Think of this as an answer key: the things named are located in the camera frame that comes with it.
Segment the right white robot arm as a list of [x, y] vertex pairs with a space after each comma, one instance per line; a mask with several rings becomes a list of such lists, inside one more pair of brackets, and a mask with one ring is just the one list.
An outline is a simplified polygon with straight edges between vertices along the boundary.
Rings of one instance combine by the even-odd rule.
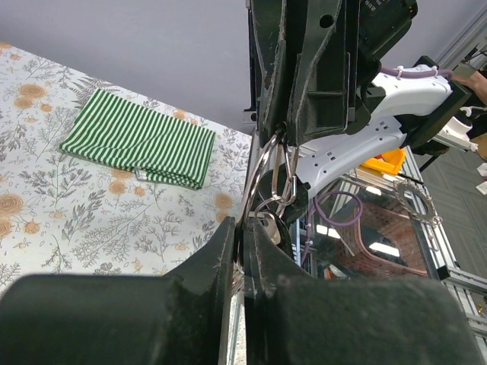
[[429, 142], [468, 99], [430, 60], [387, 68], [414, 1], [251, 1], [253, 144], [242, 223], [270, 207], [294, 220], [372, 157]]

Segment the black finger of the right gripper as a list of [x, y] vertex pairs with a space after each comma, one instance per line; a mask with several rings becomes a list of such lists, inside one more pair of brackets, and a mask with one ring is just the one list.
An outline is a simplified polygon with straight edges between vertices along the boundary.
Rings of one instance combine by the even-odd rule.
[[260, 77], [257, 126], [261, 135], [273, 135], [285, 120], [286, 1], [252, 1], [250, 10]]
[[302, 1], [304, 33], [289, 101], [290, 144], [341, 134], [347, 125], [349, 60], [344, 1]]

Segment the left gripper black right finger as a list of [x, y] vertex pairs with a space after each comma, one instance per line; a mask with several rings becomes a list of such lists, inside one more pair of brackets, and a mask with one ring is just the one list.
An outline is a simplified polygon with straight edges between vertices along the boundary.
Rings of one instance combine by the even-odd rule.
[[243, 232], [249, 364], [473, 364], [459, 305], [427, 278], [323, 280], [258, 220]]

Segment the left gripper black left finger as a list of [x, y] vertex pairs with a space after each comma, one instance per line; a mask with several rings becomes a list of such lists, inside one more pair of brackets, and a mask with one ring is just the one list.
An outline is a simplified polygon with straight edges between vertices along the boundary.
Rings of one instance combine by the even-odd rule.
[[235, 227], [163, 276], [19, 278], [1, 300], [1, 362], [225, 363]]

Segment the silver keyring with keys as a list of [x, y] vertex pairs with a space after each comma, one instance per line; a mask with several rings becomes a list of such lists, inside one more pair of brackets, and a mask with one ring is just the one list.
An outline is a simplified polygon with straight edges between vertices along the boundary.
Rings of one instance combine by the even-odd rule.
[[296, 167], [299, 149], [288, 145], [287, 134], [282, 127], [263, 146], [259, 145], [259, 137], [260, 133], [255, 131], [235, 231], [235, 263], [240, 270], [244, 268], [244, 232], [250, 220], [266, 222], [266, 226], [274, 228], [282, 238], [282, 217], [298, 196]]

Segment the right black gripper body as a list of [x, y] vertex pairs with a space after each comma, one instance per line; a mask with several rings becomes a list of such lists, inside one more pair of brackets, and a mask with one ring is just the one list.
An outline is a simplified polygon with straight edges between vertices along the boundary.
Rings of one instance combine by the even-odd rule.
[[344, 1], [346, 49], [350, 55], [349, 125], [367, 125], [372, 113], [368, 88], [380, 59], [407, 33], [418, 13], [416, 1]]

